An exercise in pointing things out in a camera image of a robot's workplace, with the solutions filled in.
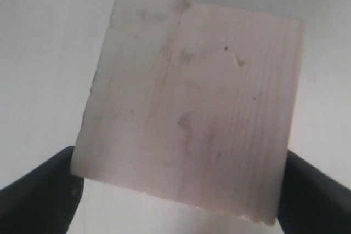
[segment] pale wood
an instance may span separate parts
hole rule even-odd
[[[272,224],[302,28],[186,0],[116,0],[72,173]]]

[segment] wooden board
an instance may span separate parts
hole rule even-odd
[[[187,0],[116,0],[73,174],[275,221],[301,21]]]

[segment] wood grain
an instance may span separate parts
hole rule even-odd
[[[301,21],[116,0],[72,173],[273,224]]]

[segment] wooden block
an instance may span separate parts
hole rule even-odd
[[[116,0],[73,174],[273,224],[301,21],[186,0]]]

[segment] white wall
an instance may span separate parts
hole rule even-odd
[[[0,0],[0,188],[74,145],[114,0]],[[290,149],[351,188],[351,0],[193,0],[306,21]],[[69,233],[281,233],[86,181]]]

